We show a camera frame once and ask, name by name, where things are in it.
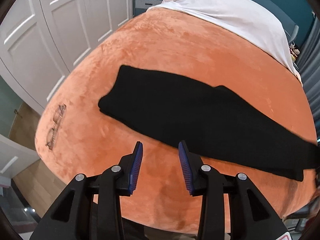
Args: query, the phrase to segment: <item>label sticker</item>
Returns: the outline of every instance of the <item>label sticker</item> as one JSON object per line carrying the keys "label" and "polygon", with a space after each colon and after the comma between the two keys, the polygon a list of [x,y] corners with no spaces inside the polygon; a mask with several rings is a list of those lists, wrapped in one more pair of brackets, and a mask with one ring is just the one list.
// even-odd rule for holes
{"label": "label sticker", "polygon": [[282,236],[280,236],[279,238],[277,238],[276,240],[292,240],[291,239],[291,235],[289,232],[286,232],[285,234],[283,234]]}

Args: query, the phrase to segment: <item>orange plush blanket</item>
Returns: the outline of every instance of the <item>orange plush blanket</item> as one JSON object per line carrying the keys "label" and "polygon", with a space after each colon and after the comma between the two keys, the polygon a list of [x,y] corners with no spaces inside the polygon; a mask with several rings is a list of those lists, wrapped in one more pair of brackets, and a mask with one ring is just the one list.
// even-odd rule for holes
{"label": "orange plush blanket", "polygon": [[[141,141],[144,156],[137,189],[130,198],[121,198],[122,215],[130,220],[196,233],[201,198],[188,195],[177,149],[99,112],[98,101],[112,88],[122,64],[177,73],[211,86],[224,85],[290,131],[316,140],[307,98],[284,66],[212,23],[163,8],[150,10],[118,29],[68,76],[46,107],[36,132],[40,157],[65,183],[78,173],[102,173]],[[50,151],[46,136],[58,104],[66,104],[67,110]],[[261,143],[268,142],[261,138]],[[246,173],[280,217],[304,206],[315,191],[312,170],[305,170],[304,181],[297,182],[233,163],[203,161],[223,174]],[[227,201],[225,205],[229,232]]]}

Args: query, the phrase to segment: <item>black garment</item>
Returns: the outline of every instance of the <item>black garment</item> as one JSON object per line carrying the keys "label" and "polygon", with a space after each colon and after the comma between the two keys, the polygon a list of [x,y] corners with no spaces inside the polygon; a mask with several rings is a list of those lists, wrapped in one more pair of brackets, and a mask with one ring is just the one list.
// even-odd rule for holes
{"label": "black garment", "polygon": [[319,148],[291,133],[224,86],[121,66],[100,111],[133,130],[190,152],[303,180]]}

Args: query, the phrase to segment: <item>white wardrobe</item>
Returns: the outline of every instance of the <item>white wardrobe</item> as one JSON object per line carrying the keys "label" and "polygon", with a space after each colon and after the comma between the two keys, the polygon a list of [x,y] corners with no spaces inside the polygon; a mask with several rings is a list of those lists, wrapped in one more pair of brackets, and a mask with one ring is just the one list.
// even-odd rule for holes
{"label": "white wardrobe", "polygon": [[42,113],[70,72],[132,18],[132,0],[16,0],[0,25],[0,75]]}

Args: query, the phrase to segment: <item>white sheet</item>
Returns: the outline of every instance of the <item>white sheet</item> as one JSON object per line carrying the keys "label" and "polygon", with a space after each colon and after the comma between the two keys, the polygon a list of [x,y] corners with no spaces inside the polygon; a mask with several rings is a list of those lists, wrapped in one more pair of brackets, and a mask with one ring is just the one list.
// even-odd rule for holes
{"label": "white sheet", "polygon": [[293,66],[281,22],[263,6],[251,0],[177,0],[152,8],[184,12],[225,28],[248,40],[285,66],[301,82]]}

